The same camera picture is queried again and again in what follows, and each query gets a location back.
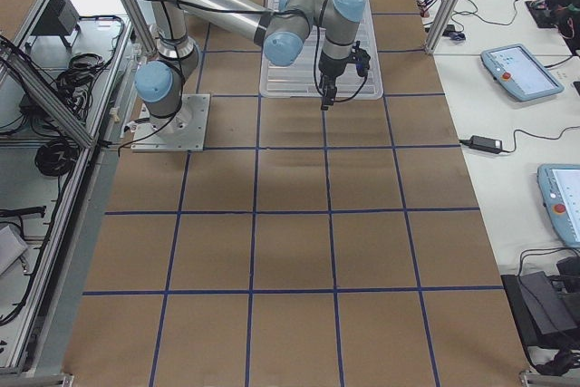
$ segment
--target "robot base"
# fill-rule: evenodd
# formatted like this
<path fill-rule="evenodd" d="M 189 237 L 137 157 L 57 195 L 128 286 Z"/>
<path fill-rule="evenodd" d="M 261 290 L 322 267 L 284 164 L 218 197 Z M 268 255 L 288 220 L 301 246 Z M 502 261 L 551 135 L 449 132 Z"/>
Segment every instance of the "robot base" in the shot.
<path fill-rule="evenodd" d="M 188 126 L 177 135 L 161 137 L 154 134 L 144 141 L 132 144 L 131 149 L 135 152 L 203 151 L 208 125 L 209 100 L 209 94 L 184 94 L 183 104 L 188 105 L 193 113 Z M 149 117 L 149 111 L 145 105 L 141 108 L 140 117 Z M 151 135 L 152 132 L 153 129 L 149 123 L 138 124 L 133 139 L 140 140 Z"/>

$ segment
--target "grid floor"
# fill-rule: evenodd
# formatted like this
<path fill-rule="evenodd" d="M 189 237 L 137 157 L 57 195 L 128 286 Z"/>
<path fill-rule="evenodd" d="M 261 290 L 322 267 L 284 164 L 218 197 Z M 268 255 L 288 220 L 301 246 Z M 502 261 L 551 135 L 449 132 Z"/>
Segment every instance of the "grid floor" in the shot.
<path fill-rule="evenodd" d="M 385 95 L 328 112 L 261 98 L 255 46 L 190 20 L 206 149 L 123 153 L 63 367 L 75 385 L 519 385 L 414 0 L 371 8 Z"/>

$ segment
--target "desk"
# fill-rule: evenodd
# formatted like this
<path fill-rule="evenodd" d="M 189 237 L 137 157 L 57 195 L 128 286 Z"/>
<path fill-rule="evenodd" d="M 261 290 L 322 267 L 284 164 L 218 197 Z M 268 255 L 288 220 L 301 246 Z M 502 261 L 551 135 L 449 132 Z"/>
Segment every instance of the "desk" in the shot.
<path fill-rule="evenodd" d="M 512 0 L 473 1 L 488 20 L 507 22 L 513 16 Z M 467 4 L 460 0 L 456 10 Z M 482 66 L 479 59 L 482 50 L 513 43 L 524 44 L 543 64 L 557 62 L 558 58 L 553 55 L 569 54 L 556 30 L 536 28 L 523 0 L 517 3 L 517 10 L 511 26 L 484 24 L 477 17 L 460 17 L 466 25 L 468 40 L 456 44 L 443 38 L 434 55 L 459 137 L 476 134 L 500 139 L 508 150 L 513 150 L 515 129 L 555 137 L 565 127 L 580 125 L 580 96 L 572 86 L 580 78 L 577 58 L 552 70 L 565 86 L 564 92 L 527 103 L 511 99 Z M 542 205 L 537 167 L 548 162 L 580 162 L 579 138 L 580 131 L 568 131 L 558 141 L 518 134 L 517 151 L 502 156 L 463 149 L 501 274 L 517 272 L 519 255 L 525 249 L 562 246 Z M 555 273 L 556 261 L 565 256 L 566 253 L 536 257 L 527 261 L 525 272 L 542 269 Z M 553 354 L 538 350 L 531 353 L 538 362 Z"/>
<path fill-rule="evenodd" d="M 539 59 L 548 63 L 553 58 Z M 488 136 L 503 140 L 504 149 L 513 150 L 515 129 L 555 137 L 565 127 L 580 125 L 580 95 L 572 86 L 580 80 L 577 58 L 552 71 L 565 86 L 562 93 L 527 103 L 511 99 L 491 79 L 478 56 L 438 56 L 436 64 L 460 138 Z M 567 131 L 558 141 L 518 134 L 517 150 L 510 155 L 464 149 L 502 274 L 517 272 L 519 253 L 524 249 L 561 246 L 542 206 L 536 171 L 542 163 L 580 162 L 579 140 L 580 131 Z M 553 265 L 555 259 L 552 256 L 543 263 Z"/>
<path fill-rule="evenodd" d="M 478 14 L 488 21 L 509 23 L 514 16 L 514 0 L 471 0 L 478 7 Z M 517 16 L 509 26 L 487 24 L 476 16 L 456 16 L 455 19 L 465 26 L 465 42 L 454 42 L 441 38 L 435 54 L 480 54 L 482 51 L 522 43 L 534 55 L 568 55 L 569 49 L 556 29 L 538 29 L 526 9 L 525 0 L 516 2 Z M 423 20 L 430 23 L 437 13 L 439 3 L 430 9 L 430 17 Z M 456 11 L 473 11 L 473 5 L 459 0 Z"/>

